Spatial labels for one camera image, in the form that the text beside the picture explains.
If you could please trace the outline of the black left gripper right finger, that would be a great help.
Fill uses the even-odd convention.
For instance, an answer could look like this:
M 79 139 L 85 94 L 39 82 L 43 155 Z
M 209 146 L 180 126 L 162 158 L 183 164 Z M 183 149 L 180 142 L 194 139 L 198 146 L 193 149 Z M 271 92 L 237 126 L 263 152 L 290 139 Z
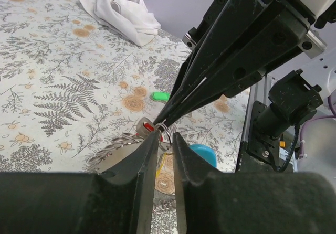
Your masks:
M 174 133 L 179 233 L 335 233 L 335 191 L 315 173 L 223 173 Z

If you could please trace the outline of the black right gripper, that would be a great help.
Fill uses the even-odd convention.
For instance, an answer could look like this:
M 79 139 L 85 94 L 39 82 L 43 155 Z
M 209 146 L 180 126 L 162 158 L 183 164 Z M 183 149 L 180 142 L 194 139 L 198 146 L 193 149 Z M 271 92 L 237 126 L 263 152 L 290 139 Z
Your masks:
M 301 53 L 310 27 L 323 28 L 335 0 L 213 0 L 184 37 L 191 54 L 155 119 L 180 117 L 230 98 Z

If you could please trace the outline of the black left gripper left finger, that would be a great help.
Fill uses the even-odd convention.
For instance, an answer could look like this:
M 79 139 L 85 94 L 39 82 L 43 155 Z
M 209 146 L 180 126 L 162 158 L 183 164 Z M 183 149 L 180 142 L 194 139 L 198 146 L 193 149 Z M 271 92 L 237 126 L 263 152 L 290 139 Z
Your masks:
M 159 134 L 96 173 L 1 173 L 1 233 L 149 233 Z

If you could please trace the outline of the key with red tag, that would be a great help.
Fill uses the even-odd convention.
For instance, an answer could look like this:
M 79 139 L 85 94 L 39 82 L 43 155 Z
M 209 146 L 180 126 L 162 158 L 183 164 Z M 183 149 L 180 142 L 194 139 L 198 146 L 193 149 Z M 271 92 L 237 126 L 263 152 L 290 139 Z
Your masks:
M 151 132 L 157 130 L 157 127 L 146 117 L 141 118 L 136 125 L 136 135 L 146 138 Z

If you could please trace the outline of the small silver keyring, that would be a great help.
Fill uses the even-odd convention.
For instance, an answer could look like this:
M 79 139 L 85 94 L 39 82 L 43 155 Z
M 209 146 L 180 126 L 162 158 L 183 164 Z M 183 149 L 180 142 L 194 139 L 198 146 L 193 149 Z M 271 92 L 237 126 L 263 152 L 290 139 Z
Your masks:
M 161 132 L 165 133 L 167 135 L 169 144 L 172 145 L 172 143 L 173 143 L 173 137 L 172 137 L 173 134 L 170 131 L 170 129 L 163 122 L 160 122 L 160 123 L 156 124 L 155 125 L 155 129 L 156 130 L 161 130 Z

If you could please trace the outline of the key with yellow tag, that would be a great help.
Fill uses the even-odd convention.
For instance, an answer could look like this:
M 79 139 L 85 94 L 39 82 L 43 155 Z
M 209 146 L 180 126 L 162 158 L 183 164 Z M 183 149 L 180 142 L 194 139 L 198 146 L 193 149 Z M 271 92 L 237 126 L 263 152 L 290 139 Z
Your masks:
M 167 157 L 167 153 L 163 153 L 160 155 L 160 157 L 158 158 L 158 161 L 157 161 L 157 168 L 156 168 L 156 174 L 155 174 L 155 177 L 157 178 L 164 166 L 164 163 L 165 163 L 165 159 Z

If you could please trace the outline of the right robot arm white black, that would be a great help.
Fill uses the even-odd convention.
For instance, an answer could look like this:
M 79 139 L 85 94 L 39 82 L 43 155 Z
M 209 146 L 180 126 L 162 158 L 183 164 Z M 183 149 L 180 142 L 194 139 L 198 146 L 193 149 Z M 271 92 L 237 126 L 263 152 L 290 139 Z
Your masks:
M 334 22 L 335 0 L 214 0 L 184 37 L 192 52 L 154 124 L 170 126 L 221 96 L 234 97 L 301 53 L 321 55 L 325 45 L 310 28 Z M 280 136 L 290 126 L 298 131 L 335 90 L 335 70 L 321 62 L 326 80 L 314 83 L 308 69 L 294 70 L 268 90 L 270 105 L 251 100 L 237 168 L 286 170 L 289 159 L 275 162 Z

